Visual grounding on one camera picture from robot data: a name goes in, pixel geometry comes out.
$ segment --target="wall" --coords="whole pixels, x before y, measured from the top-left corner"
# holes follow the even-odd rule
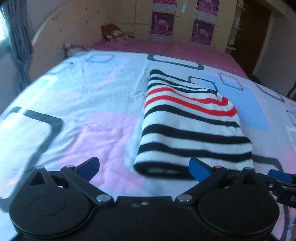
[[[258,75],[259,70],[261,68],[261,64],[262,64],[262,61],[264,59],[264,55],[266,53],[267,46],[268,46],[268,43],[269,43],[269,40],[270,40],[270,35],[271,35],[273,23],[274,23],[274,14],[272,12],[271,17],[270,17],[270,21],[269,21],[268,30],[267,30],[266,37],[265,37],[265,41],[264,41],[264,44],[262,46],[261,53],[260,53],[260,56],[259,56],[258,61],[256,63],[255,69],[253,71],[253,75],[255,75],[255,76]]]
[[[266,87],[287,95],[296,81],[296,13],[273,18],[270,37],[255,76]]]
[[[27,0],[28,34],[33,39],[42,23],[59,7],[71,0]],[[120,0],[98,0],[101,2],[115,24],[118,23]],[[0,59],[0,114],[17,96],[14,83],[16,68],[10,55]]]

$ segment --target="striped cloth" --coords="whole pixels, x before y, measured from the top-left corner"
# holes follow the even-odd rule
[[[152,70],[134,169],[148,176],[190,178],[197,157],[210,166],[253,167],[252,144],[232,103],[215,90]]]

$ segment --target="wardrobe door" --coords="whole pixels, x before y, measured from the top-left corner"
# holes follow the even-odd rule
[[[121,1],[120,22],[135,24],[136,0]]]
[[[137,0],[135,23],[151,25],[152,11],[153,11],[153,0]]]
[[[225,52],[230,36],[237,2],[220,0],[216,26],[210,45],[211,49]]]
[[[135,24],[135,38],[150,40],[151,26],[150,24]]]
[[[173,41],[190,43],[197,0],[178,0],[173,29]]]

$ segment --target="pillow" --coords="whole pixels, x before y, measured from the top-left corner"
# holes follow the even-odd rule
[[[87,51],[87,50],[95,50],[94,48],[90,48],[87,46],[83,45],[75,45],[75,44],[69,44],[69,43],[64,43],[63,49],[65,52],[66,58],[72,57],[75,54],[81,52],[81,51]]]
[[[102,28],[103,36],[107,40],[116,41],[116,40],[120,40],[128,37],[115,24],[111,23],[107,25],[102,25],[101,28]]]

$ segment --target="shelf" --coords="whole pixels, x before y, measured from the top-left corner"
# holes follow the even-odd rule
[[[236,28],[236,29],[238,29],[238,30],[241,30],[240,28],[238,28],[238,27],[236,27],[236,26],[234,26],[234,25],[233,25],[232,27],[233,27],[233,28]]]
[[[230,46],[226,46],[227,49],[231,49],[231,50],[236,50],[236,48],[230,47]]]
[[[245,8],[243,8],[241,5],[237,4],[237,7],[242,9],[242,10],[245,10]]]

